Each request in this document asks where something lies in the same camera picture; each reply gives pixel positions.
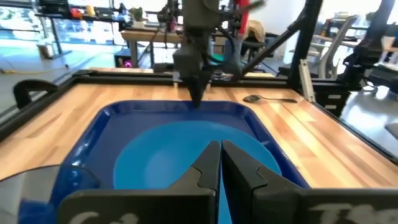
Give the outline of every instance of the blue plate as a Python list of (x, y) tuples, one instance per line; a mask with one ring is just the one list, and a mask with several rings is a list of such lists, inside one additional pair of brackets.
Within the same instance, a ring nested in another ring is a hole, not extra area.
[[(180, 178), (210, 141), (224, 139), (281, 175), (274, 156), (250, 135), (216, 122), (181, 121), (150, 129), (128, 143), (115, 163), (114, 188), (167, 188)], [(219, 223), (231, 223), (222, 182)]]

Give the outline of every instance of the desk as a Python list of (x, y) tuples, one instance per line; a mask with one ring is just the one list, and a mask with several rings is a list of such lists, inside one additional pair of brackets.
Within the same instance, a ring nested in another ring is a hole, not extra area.
[(69, 54), (71, 51), (67, 50), (67, 51), (63, 51), (62, 47), (61, 47), (61, 43), (60, 43), (60, 39), (58, 37), (58, 31), (57, 28), (55, 27), (55, 22), (54, 19), (67, 19), (67, 20), (72, 20), (72, 21), (99, 21), (99, 22), (118, 22), (119, 23), (119, 30), (121, 30), (121, 23), (125, 23), (125, 19), (123, 18), (100, 18), (100, 17), (91, 17), (91, 16), (83, 16), (81, 19), (77, 19), (77, 18), (72, 18), (72, 17), (63, 17), (60, 14), (42, 14), (42, 13), (38, 13), (35, 14), (35, 16), (37, 17), (46, 17), (50, 19), (50, 23), (51, 23), (51, 30), (52, 33), (54, 35), (54, 40), (55, 40), (55, 44), (57, 45), (57, 51), (58, 54), (55, 55), (53, 57), (53, 59), (62, 57), (66, 54)]
[[(245, 103), (242, 99), (248, 94), (294, 98), (298, 103)], [(75, 85), (0, 143), (0, 179), (61, 163), (105, 105), (121, 100), (189, 99), (188, 90), (172, 86)], [(234, 101), (252, 109), (312, 187), (398, 186), (397, 166), (292, 90), (213, 87), (203, 99)]]
[[(138, 41), (151, 41), (153, 38), (153, 42), (164, 42), (165, 34), (164, 32), (159, 31), (157, 35), (154, 37), (154, 34), (157, 28), (145, 28), (146, 31), (138, 31), (138, 30), (124, 30), (121, 32), (121, 35), (124, 40), (129, 41), (130, 43), (130, 51), (131, 51), (131, 64), (133, 68), (138, 67)], [(167, 33), (166, 39), (168, 43), (179, 44), (181, 42), (181, 37), (176, 33)], [(224, 45), (225, 37), (220, 37), (220, 35), (215, 35), (215, 45)], [(150, 61), (151, 67), (153, 67), (154, 62), (154, 52), (153, 52), (153, 43), (150, 44)]]
[[(321, 35), (314, 35), (314, 37), (319, 38), (319, 39), (324, 40), (324, 41), (333, 42), (333, 38), (330, 38), (330, 37), (324, 37), (324, 36), (321, 36)], [(358, 44), (359, 44), (359, 42), (343, 41), (340, 45), (345, 46), (345, 47), (354, 48)]]

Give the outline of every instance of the chair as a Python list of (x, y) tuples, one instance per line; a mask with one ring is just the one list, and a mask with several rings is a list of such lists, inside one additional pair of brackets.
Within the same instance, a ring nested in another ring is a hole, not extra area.
[[(308, 69), (310, 70), (312, 78), (331, 78), (337, 76), (336, 67), (333, 65), (333, 57), (340, 44), (343, 42), (347, 31), (351, 28), (359, 16), (349, 16), (344, 24), (341, 26), (336, 34), (336, 37), (331, 42), (328, 51), (320, 61), (308, 62)], [(291, 63), (279, 67), (281, 75), (289, 75)]]

